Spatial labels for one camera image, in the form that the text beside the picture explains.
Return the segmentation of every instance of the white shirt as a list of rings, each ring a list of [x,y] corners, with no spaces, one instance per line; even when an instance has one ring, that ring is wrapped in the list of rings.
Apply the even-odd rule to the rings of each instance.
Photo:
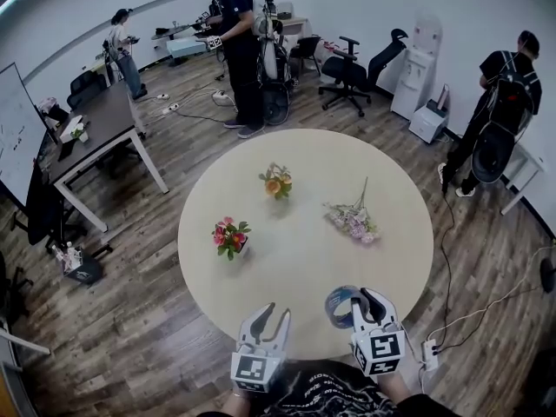
[[[123,50],[130,52],[129,50],[130,44],[122,43],[122,41],[125,40],[126,38],[128,38],[128,34],[126,33],[125,28],[123,27],[122,24],[117,24],[115,26],[112,26],[112,29],[108,34],[107,40],[110,48],[113,48],[114,51],[117,51],[118,53],[117,60],[123,57],[123,53],[121,51],[118,51],[118,49],[122,48]]]

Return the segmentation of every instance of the black t-shirt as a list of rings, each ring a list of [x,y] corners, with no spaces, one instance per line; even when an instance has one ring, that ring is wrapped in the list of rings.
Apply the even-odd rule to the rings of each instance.
[[[222,7],[222,26],[220,35],[228,32],[240,22],[240,14],[253,10],[253,0],[220,0]],[[224,42],[227,55],[252,55],[258,52],[258,41],[251,30],[241,33]]]
[[[513,57],[513,63],[515,64],[515,70],[518,74],[522,76],[527,76],[528,74],[534,72],[533,62],[525,54],[517,54],[508,51],[494,51],[489,57],[486,58],[485,62],[480,65],[480,70],[483,72],[483,76],[487,80],[491,80],[498,74],[507,70],[506,64],[510,57]],[[486,91],[486,97],[488,97],[490,88]],[[542,88],[540,86],[540,80],[531,84],[529,89],[534,103],[533,114],[537,115],[539,113],[540,98],[542,96]],[[479,102],[478,108],[480,109],[484,103]]]
[[[252,401],[252,417],[457,417],[424,394],[397,407],[355,367],[336,361],[288,362],[269,394]],[[228,417],[205,413],[199,417]]]

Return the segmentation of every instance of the woman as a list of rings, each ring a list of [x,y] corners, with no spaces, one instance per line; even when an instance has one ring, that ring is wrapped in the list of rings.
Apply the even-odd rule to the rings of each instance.
[[[141,83],[139,71],[137,71],[136,63],[131,56],[131,45],[137,43],[138,40],[135,37],[128,36],[125,32],[123,25],[128,19],[129,11],[117,11],[116,15],[112,17],[112,29],[106,40],[109,44],[110,57],[117,63],[135,101],[146,96],[148,91],[145,85]]]
[[[269,394],[235,389],[221,412],[199,417],[250,415],[457,417],[424,394],[412,395],[399,373],[380,375],[377,385],[359,369],[337,361],[288,362]]]

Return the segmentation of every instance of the black pants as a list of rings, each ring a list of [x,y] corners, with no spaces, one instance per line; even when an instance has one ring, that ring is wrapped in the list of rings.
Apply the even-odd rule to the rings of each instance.
[[[444,188],[447,189],[448,183],[452,181],[453,177],[461,166],[466,163],[469,156],[473,154],[473,149],[475,148],[475,143],[479,137],[480,132],[483,130],[485,125],[487,125],[488,116],[482,115],[473,119],[469,126],[467,127],[466,134],[463,135],[458,148],[454,151],[448,153],[448,162],[444,171],[442,172],[442,178],[444,180]],[[479,185],[479,180],[473,174],[473,171],[469,172],[467,179],[461,184],[461,189],[463,193],[467,194],[475,187]]]
[[[237,106],[236,121],[252,128],[261,127],[263,121],[262,89],[257,79],[258,51],[230,54],[226,51],[229,81],[234,90]]]

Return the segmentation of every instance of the orange flower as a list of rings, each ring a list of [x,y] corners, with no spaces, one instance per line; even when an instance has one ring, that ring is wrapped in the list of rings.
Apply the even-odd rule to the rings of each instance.
[[[269,195],[274,196],[281,190],[281,185],[275,179],[271,179],[270,181],[267,181],[267,183],[265,184],[265,188]]]

